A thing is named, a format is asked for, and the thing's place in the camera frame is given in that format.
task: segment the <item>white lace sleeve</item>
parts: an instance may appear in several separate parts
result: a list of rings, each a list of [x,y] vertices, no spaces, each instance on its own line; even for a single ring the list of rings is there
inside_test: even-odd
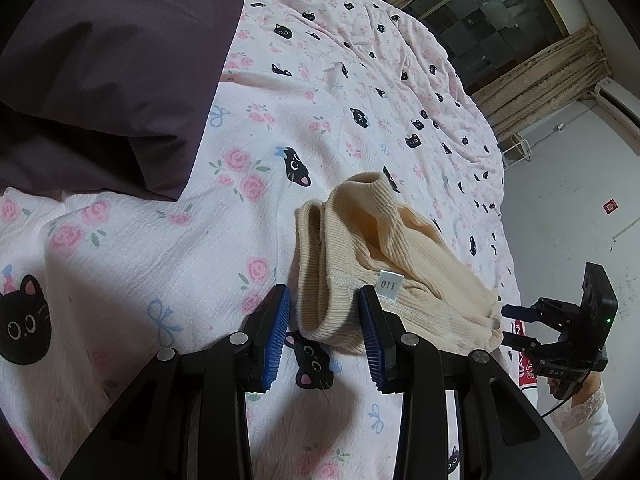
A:
[[[584,403],[563,408],[551,415],[553,423],[562,432],[567,453],[580,474],[591,480],[620,446],[603,386]]]

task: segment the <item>red sign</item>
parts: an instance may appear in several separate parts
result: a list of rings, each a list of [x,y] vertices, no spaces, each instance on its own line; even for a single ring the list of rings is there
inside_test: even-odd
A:
[[[611,213],[613,213],[616,209],[618,209],[618,204],[616,204],[616,201],[611,199],[609,200],[604,206],[602,206],[604,208],[604,211],[610,215]]]

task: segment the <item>window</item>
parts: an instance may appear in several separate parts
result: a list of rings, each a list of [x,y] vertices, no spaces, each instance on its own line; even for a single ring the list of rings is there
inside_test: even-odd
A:
[[[567,34],[545,0],[414,0],[404,10],[435,35],[468,94]]]

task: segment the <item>air conditioner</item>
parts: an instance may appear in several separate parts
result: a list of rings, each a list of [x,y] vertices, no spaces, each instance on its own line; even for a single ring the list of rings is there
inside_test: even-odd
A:
[[[640,140],[640,100],[610,77],[596,85],[596,101]]]

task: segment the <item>ribbed knit fabric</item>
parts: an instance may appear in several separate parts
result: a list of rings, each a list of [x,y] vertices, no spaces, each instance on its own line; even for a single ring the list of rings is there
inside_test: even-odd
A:
[[[385,269],[404,274],[398,299],[380,302],[408,332],[464,355],[500,344],[497,291],[457,260],[432,222],[396,202],[383,174],[355,175],[325,203],[306,202],[298,211],[298,238],[303,336],[363,352],[356,292]]]

